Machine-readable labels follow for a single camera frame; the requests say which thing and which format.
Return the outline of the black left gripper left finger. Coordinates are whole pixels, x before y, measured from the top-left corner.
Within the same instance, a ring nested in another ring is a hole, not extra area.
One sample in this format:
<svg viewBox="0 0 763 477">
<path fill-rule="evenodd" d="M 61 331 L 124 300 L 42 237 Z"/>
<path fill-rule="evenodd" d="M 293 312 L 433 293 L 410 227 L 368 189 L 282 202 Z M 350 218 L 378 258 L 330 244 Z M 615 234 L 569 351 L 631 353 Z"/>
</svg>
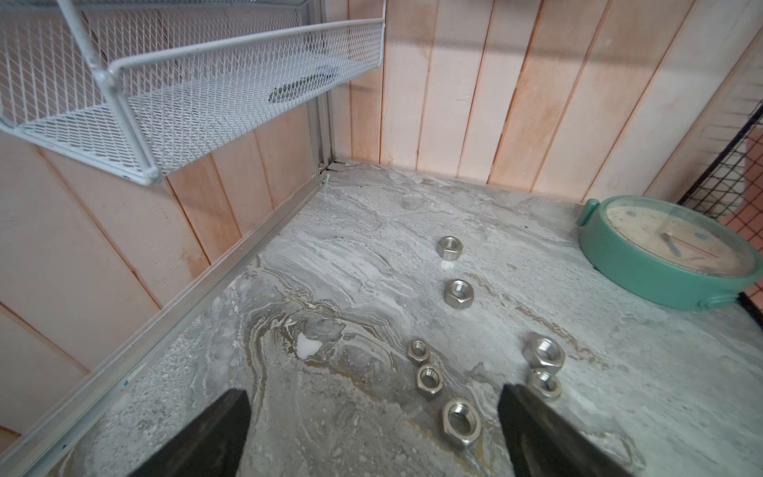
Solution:
<svg viewBox="0 0 763 477">
<path fill-rule="evenodd" d="M 230 389 L 131 474 L 234 476 L 240 468 L 251 419 L 248 393 Z"/>
</svg>

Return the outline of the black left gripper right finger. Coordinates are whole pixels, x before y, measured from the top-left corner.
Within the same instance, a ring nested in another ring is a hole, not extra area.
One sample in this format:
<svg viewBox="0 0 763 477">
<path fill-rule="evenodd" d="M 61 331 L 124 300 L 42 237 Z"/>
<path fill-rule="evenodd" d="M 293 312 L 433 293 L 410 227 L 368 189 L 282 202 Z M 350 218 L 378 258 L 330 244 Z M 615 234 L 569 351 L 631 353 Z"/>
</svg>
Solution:
<svg viewBox="0 0 763 477">
<path fill-rule="evenodd" d="M 627 476 L 524 385 L 504 385 L 498 416 L 517 476 Z"/>
</svg>

